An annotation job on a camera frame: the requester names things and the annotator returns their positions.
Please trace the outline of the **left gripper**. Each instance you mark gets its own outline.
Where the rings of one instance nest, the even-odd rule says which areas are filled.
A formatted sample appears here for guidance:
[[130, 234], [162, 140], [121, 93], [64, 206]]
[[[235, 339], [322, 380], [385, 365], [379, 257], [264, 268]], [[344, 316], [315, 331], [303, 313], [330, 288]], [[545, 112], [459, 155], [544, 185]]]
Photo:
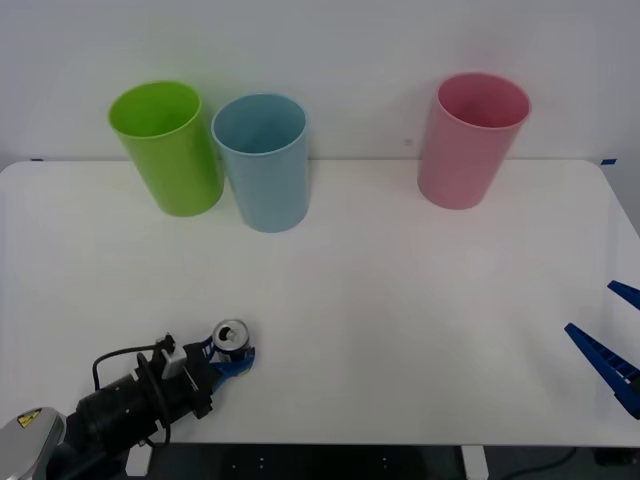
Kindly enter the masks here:
[[184, 399], [187, 409], [202, 419], [212, 411], [212, 395], [230, 378], [248, 372], [256, 349], [247, 347], [233, 353], [216, 349], [212, 340], [188, 344], [183, 367]]

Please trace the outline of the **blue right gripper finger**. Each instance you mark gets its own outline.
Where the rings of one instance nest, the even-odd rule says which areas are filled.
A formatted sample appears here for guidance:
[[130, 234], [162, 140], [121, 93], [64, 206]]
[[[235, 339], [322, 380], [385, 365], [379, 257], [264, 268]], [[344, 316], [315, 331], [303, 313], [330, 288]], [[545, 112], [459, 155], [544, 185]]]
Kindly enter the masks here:
[[637, 310], [640, 309], [640, 290], [618, 281], [611, 281], [607, 288], [616, 295], [631, 304]]
[[635, 419], [639, 418], [639, 369], [569, 323], [564, 328], [587, 361], [598, 372], [614, 397]]

